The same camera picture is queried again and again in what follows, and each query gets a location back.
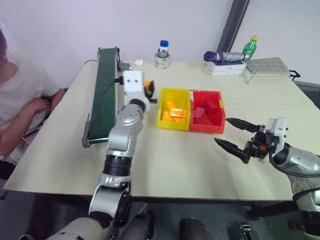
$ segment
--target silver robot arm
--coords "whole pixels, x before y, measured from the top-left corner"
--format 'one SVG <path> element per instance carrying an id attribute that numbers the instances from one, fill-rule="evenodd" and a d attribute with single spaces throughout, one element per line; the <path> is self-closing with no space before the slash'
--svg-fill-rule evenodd
<path id="1" fill-rule="evenodd" d="M 320 156 L 285 143 L 288 123 L 284 117 L 270 119 L 267 125 L 254 125 L 237 118 L 226 119 L 241 130 L 256 133 L 244 150 L 222 139 L 215 141 L 245 164 L 251 157 L 270 162 L 287 175 L 293 200 L 302 211 L 305 239 L 320 240 Z"/>
<path id="2" fill-rule="evenodd" d="M 49 240 L 106 240 L 114 238 L 127 222 L 131 209 L 130 168 L 143 116 L 149 109 L 143 74 L 123 73 L 125 107 L 117 115 L 109 133 L 103 172 L 91 199 L 88 217 L 77 218 Z"/>

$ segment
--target table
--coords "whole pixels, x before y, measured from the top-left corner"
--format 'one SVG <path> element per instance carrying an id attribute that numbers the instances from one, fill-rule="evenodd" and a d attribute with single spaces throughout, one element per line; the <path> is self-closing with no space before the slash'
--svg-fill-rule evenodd
<path id="1" fill-rule="evenodd" d="M 320 111 L 288 77 L 209 76 L 201 63 L 173 62 L 165 70 L 151 63 L 134 66 L 160 89 L 220 91 L 227 117 L 254 124 L 287 117 L 287 142 L 320 154 Z M 94 92 L 97 63 L 89 61 L 53 111 L 5 189 L 36 193 L 91 195 L 103 169 L 106 143 L 83 148 L 81 137 Z M 286 201 L 292 199 L 287 177 L 252 158 L 243 164 L 220 148 L 214 137 L 243 148 L 253 135 L 225 124 L 224 134 L 156 128 L 157 106 L 145 114 L 131 174 L 131 194 L 142 198 Z"/>

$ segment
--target white wall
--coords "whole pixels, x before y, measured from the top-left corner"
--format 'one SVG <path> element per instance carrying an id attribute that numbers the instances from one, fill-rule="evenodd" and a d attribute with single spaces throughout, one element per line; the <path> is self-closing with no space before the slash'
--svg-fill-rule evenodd
<path id="1" fill-rule="evenodd" d="M 232 0 L 1 0 L 0 27 L 20 50 L 67 87 L 97 48 L 124 60 L 152 60 L 169 40 L 173 60 L 200 61 L 215 50 Z"/>
<path id="2" fill-rule="evenodd" d="M 320 1 L 251 0 L 232 47 L 258 35 L 253 59 L 281 57 L 299 81 L 320 84 Z"/>

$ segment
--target green conveyor belt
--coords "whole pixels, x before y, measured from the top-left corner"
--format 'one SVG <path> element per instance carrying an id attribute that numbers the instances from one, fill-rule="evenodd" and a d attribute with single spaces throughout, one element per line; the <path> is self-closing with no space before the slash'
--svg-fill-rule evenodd
<path id="1" fill-rule="evenodd" d="M 116 48 L 100 50 L 87 140 L 97 144 L 107 142 L 116 119 Z"/>

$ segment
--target white box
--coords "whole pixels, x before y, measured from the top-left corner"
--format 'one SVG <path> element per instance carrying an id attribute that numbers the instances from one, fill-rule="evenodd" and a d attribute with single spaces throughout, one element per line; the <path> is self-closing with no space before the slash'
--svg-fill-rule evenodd
<path id="1" fill-rule="evenodd" d="M 205 69 L 212 76 L 240 75 L 245 68 L 243 61 L 205 62 Z"/>

